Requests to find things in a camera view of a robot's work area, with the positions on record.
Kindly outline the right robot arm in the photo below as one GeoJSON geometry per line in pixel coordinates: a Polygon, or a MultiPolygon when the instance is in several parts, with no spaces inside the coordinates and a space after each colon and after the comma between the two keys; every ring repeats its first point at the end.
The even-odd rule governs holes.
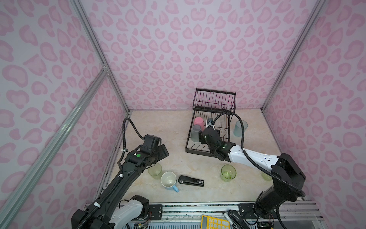
{"type": "Polygon", "coordinates": [[[273,185],[261,192],[253,205],[257,216],[264,218],[284,202],[295,202],[306,196],[302,190],[306,176],[289,154],[274,156],[244,149],[223,141],[212,127],[202,131],[199,140],[208,146],[211,156],[256,168],[272,178],[273,185]]]}

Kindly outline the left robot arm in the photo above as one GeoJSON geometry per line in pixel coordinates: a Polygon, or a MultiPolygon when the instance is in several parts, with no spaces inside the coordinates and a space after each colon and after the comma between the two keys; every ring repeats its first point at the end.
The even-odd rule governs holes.
{"type": "Polygon", "coordinates": [[[104,192],[86,210],[77,210],[71,218],[73,229],[112,229],[112,215],[129,187],[148,167],[169,156],[164,144],[152,151],[143,151],[143,146],[129,152],[119,173],[104,192]]]}

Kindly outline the opaque pink plastic cup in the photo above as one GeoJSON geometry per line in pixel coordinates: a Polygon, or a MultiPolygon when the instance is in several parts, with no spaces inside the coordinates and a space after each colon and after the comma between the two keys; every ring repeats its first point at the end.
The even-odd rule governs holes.
{"type": "Polygon", "coordinates": [[[202,117],[196,117],[193,121],[193,124],[199,125],[202,131],[205,129],[205,121],[202,117]]]}

